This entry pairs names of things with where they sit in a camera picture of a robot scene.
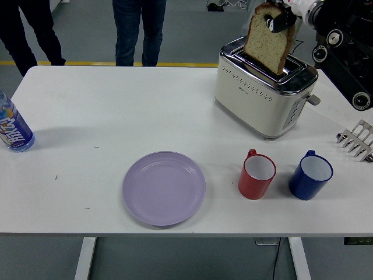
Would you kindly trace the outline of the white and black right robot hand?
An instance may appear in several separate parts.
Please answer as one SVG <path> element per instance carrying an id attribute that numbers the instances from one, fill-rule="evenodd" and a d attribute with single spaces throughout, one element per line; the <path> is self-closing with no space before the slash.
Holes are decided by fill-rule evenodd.
<path id="1" fill-rule="evenodd" d="M 285 8 L 277 16 L 265 15 L 265 22 L 272 33 L 279 33 L 292 27 L 297 18 L 301 18 L 307 27 L 315 30 L 314 16 L 319 7 L 319 1 L 289 0 L 275 1 Z"/>

